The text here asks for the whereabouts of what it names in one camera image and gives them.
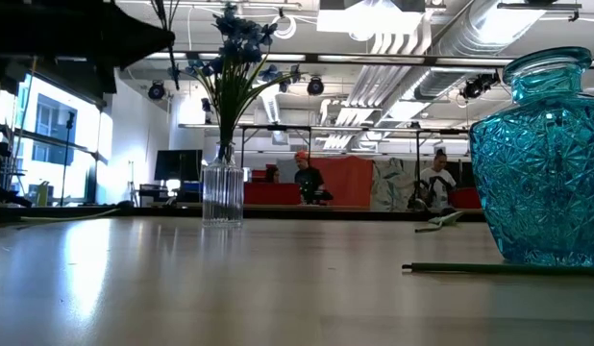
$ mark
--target turquoise glass vase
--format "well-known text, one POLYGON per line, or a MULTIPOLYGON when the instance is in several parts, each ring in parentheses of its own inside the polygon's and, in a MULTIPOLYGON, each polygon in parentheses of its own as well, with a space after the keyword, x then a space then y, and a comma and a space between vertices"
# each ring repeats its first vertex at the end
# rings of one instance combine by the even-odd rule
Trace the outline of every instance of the turquoise glass vase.
POLYGON ((513 105, 470 129, 483 212, 505 259, 594 266, 594 96, 591 54, 564 47, 511 62, 513 105))

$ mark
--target white shirt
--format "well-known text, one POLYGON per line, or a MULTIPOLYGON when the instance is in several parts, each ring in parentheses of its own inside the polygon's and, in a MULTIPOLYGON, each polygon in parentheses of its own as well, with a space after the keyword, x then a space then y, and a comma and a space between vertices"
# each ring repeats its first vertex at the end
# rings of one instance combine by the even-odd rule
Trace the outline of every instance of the white shirt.
MULTIPOLYGON (((453 179, 453 176, 451 176, 451 173, 449 173, 449 171, 447 171, 446 169, 436 172, 431 168, 425 168, 423 171, 421 171, 421 180, 426 182, 427 184, 430 183, 430 178, 432 177, 440 177, 453 187, 455 187, 455 185, 457 184, 453 179)), ((433 192, 435 193, 435 196, 432 200, 433 208, 445 209, 450 207, 449 194, 447 193, 447 188, 443 183, 436 180, 433 183, 433 192)))

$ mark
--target ceiling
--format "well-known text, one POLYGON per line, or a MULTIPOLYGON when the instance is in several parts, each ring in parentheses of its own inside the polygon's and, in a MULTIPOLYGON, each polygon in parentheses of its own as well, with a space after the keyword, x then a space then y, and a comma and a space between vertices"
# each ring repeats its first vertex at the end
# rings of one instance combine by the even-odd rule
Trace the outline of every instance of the ceiling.
MULTIPOLYGON (((282 0, 272 0, 282 4, 282 0)), ((300 11, 286 10, 286 14, 298 14, 304 17, 311 17, 308 21, 315 22, 319 8, 318 0, 300 0, 302 9, 300 11)), ((467 0, 444 0, 447 7, 446 12, 433 15, 433 36, 448 23, 451 18, 463 8, 467 0)), ((574 4, 575 1, 560 0, 559 3, 574 4)), ((151 6, 145 4, 116 3, 129 15, 160 25, 151 6)), ((579 45, 592 51, 594 56, 594 0, 579 1, 582 4, 580 11, 581 20, 569 22, 564 18, 568 12, 548 12, 537 21, 518 40, 504 49, 500 56, 520 57, 531 52, 566 45, 579 45)), ((275 10, 251 10, 244 9, 245 15, 261 15, 260 17, 249 17, 265 24, 273 19, 275 10)), ((173 22, 172 31, 176 34, 175 49, 178 51, 216 51, 221 43, 221 37, 214 27, 213 13, 210 9, 183 7, 179 8, 173 22)), ((374 39, 366 42, 352 40, 347 34, 342 33, 321 33, 316 31, 316 26, 305 21, 297 22, 295 35, 290 39, 274 38, 272 46, 273 53, 367 53, 371 50, 374 39)), ((288 70, 289 64, 277 64, 280 70, 288 70)), ((181 81, 181 89, 178 91, 171 81, 167 81, 166 69, 168 61, 144 60, 131 65, 127 71, 123 71, 120 77, 131 86, 145 92, 151 85, 152 80, 165 80, 165 87, 174 94, 188 94, 193 88, 190 81, 181 81)), ((279 107, 282 109, 318 111, 325 98, 346 98, 351 92, 358 79, 362 66, 360 65, 339 65, 339 64, 306 64, 302 67, 309 75, 321 76, 325 83, 325 92, 318 97, 308 96, 306 87, 308 80, 292 85, 287 94, 278 96, 279 107)), ((583 76, 584 89, 594 94, 594 70, 587 71, 583 76)), ((465 127, 493 112, 500 110, 510 104, 508 87, 495 86, 492 90, 483 95, 480 99, 471 100, 466 106, 462 97, 458 96, 458 88, 452 88, 448 95, 442 97, 437 103, 423 110, 413 120, 419 120, 422 127, 465 127)), ((390 122, 389 127, 398 126, 398 123, 390 122)))

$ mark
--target man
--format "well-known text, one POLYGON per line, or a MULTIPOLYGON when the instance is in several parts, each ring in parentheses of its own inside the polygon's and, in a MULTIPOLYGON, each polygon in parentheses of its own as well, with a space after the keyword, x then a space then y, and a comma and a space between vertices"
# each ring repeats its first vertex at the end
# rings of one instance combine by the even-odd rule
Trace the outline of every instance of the man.
POLYGON ((429 185, 427 197, 432 200, 432 208, 444 210, 450 208, 449 191, 453 190, 456 182, 451 173, 444 169, 447 165, 447 156, 438 150, 433 159, 433 166, 421 172, 421 181, 429 185))
POLYGON ((305 151, 295 153, 295 163, 299 168, 295 173, 295 184, 301 187, 304 202, 311 204, 314 201, 314 193, 324 189, 323 177, 318 169, 309 166, 308 154, 305 151))

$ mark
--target desk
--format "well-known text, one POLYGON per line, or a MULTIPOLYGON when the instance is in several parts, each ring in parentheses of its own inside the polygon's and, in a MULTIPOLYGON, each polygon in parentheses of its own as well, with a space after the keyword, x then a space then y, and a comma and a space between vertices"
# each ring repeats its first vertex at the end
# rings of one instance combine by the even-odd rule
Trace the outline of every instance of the desk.
POLYGON ((594 279, 497 263, 486 226, 124 217, 0 230, 0 345, 594 345, 594 279))

